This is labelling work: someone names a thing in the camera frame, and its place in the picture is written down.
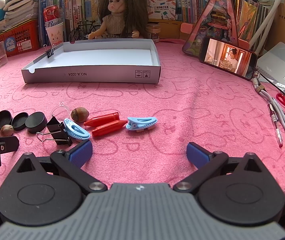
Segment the red Budweiser can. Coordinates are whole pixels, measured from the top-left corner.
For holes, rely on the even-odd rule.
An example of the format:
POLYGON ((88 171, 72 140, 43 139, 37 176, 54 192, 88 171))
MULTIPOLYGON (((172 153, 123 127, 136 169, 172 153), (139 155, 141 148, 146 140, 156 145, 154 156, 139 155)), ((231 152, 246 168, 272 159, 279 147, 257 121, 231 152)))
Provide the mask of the red Budweiser can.
POLYGON ((53 27, 61 23, 60 10, 57 5, 51 5, 43 10, 44 25, 46 28, 53 27))

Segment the black round lid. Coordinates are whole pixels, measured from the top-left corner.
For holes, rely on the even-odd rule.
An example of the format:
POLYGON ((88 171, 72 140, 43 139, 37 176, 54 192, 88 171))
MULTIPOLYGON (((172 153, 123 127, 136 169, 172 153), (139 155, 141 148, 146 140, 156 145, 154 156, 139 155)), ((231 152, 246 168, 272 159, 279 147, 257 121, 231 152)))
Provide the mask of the black round lid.
POLYGON ((4 125, 11 125, 12 123, 12 115, 8 110, 0 111, 0 129, 4 125))
POLYGON ((21 131, 26 128, 25 122, 28 116, 29 114, 27 112, 21 112, 13 118, 11 126, 14 131, 21 131))

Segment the white paper cup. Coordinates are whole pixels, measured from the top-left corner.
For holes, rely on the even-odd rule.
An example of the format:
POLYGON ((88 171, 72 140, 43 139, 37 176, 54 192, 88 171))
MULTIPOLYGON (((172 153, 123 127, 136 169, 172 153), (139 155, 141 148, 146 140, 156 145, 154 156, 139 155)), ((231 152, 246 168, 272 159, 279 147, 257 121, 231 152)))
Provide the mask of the white paper cup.
POLYGON ((63 43, 63 23, 48 27, 46 31, 52 47, 63 43))

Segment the black round tin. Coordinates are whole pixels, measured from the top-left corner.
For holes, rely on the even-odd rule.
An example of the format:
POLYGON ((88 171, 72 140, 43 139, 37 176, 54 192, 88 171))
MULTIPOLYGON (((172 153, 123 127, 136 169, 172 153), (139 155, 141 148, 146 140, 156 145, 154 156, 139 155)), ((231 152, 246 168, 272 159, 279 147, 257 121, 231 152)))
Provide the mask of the black round tin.
POLYGON ((25 126, 29 133, 36 134, 45 129, 47 125, 47 119, 43 112, 35 112, 27 117, 25 126))

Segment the small pink jar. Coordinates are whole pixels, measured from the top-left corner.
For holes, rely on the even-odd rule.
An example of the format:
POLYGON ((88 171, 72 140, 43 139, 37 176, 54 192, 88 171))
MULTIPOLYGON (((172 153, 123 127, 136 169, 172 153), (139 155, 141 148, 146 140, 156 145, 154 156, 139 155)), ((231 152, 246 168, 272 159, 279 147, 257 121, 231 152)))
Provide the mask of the small pink jar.
POLYGON ((146 26, 147 38, 153 40, 154 43, 159 42, 160 25, 158 23, 148 23, 146 26))

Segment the clear plastic dome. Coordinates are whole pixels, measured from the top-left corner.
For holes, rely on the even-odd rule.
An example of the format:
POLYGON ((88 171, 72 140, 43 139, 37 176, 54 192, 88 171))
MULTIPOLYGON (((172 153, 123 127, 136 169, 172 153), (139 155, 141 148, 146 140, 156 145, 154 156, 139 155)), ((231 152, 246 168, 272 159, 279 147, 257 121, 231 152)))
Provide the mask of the clear plastic dome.
POLYGON ((66 118, 70 119, 71 110, 64 102, 60 102, 58 106, 51 110, 50 116, 55 117, 58 121, 63 121, 66 118))

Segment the white cardboard tray box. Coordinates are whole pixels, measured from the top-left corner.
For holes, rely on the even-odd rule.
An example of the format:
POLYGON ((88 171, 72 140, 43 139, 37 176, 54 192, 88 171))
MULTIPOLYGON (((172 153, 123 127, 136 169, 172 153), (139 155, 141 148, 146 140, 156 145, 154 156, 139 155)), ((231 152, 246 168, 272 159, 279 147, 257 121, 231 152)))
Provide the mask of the white cardboard tray box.
POLYGON ((120 82, 157 84, 161 65, 157 48, 149 39, 99 39, 55 47, 22 69, 25 83, 120 82))

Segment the small brown hazelnut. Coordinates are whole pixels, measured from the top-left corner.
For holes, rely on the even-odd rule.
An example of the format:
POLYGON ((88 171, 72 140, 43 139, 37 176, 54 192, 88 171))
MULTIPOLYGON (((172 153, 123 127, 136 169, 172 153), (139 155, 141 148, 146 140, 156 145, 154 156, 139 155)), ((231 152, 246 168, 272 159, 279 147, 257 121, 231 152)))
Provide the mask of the small brown hazelnut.
POLYGON ((4 125, 0 129, 1 137, 9 137, 12 136, 13 133, 14 133, 14 128, 11 125, 4 125))

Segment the large black binder clip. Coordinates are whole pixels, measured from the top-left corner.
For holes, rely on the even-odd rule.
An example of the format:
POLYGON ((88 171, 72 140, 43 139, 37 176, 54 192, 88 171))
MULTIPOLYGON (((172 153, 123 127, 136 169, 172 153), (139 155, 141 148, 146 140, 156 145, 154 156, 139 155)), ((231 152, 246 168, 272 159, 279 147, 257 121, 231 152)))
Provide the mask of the large black binder clip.
POLYGON ((46 125, 47 133, 37 132, 36 137, 41 142, 54 141, 57 145, 72 145, 72 139, 65 131, 63 122, 59 122, 54 116, 46 125))

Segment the blue hair clip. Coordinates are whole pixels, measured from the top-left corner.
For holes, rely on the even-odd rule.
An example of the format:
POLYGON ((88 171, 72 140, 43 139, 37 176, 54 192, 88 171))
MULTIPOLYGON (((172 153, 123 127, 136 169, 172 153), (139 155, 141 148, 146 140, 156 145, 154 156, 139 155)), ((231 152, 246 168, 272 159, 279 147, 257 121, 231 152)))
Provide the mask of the blue hair clip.
POLYGON ((66 133, 74 139, 88 140, 91 137, 87 130, 76 124, 73 120, 65 118, 63 124, 66 133))
POLYGON ((153 129, 155 124, 158 122, 156 117, 147 117, 147 118, 134 118, 128 117, 128 122, 126 128, 129 131, 142 132, 145 129, 153 129))

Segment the pink triangular dollhouse box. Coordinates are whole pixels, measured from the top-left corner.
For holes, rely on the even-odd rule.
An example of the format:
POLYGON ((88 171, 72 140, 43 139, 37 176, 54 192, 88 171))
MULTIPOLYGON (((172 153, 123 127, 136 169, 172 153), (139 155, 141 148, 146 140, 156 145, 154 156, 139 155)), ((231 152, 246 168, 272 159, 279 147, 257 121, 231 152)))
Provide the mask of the pink triangular dollhouse box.
POLYGON ((249 49, 249 43, 238 38, 232 0, 208 0, 199 19, 193 25, 182 51, 188 55, 198 57, 205 37, 249 49))

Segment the pink bath towel mat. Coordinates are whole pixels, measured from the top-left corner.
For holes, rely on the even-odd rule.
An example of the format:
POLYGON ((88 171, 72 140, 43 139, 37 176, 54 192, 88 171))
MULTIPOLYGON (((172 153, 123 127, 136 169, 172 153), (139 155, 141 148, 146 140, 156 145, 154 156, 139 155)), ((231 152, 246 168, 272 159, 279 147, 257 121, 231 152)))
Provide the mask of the pink bath towel mat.
POLYGON ((120 118, 154 116, 151 130, 121 129, 93 139, 93 155, 83 169, 106 185, 175 184, 194 171, 186 146, 193 141, 232 157, 254 152, 285 192, 285 141, 279 148, 265 100, 249 81, 201 64, 180 44, 159 42, 159 83, 25 84, 21 70, 39 51, 11 57, 0 68, 0 111, 12 115, 43 112, 64 102, 91 116, 118 112, 120 118))

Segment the binder clip on tray edge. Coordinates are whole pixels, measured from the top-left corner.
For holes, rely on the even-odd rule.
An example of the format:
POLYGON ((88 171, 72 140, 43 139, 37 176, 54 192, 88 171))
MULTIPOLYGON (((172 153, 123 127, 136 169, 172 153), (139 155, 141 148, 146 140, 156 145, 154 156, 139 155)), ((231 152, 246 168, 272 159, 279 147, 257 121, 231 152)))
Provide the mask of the binder clip on tray edge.
POLYGON ((46 50, 47 58, 54 55, 55 46, 48 46, 47 44, 44 44, 43 48, 46 50))

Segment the brown haired doll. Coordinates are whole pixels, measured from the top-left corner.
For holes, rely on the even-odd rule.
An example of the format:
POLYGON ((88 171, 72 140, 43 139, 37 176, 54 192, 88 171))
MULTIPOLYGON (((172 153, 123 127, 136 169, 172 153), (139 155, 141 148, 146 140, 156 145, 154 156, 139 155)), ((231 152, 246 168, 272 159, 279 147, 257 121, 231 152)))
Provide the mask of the brown haired doll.
POLYGON ((88 35, 97 38, 148 38, 147 0, 99 0, 101 25, 88 35))

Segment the label sticker box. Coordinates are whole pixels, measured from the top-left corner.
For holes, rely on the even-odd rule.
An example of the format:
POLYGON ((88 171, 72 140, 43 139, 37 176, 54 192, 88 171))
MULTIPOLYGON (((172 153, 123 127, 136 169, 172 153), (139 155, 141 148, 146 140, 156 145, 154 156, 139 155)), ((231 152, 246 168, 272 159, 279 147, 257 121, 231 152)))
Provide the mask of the label sticker box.
POLYGON ((175 0, 147 0, 149 19, 175 20, 175 0))

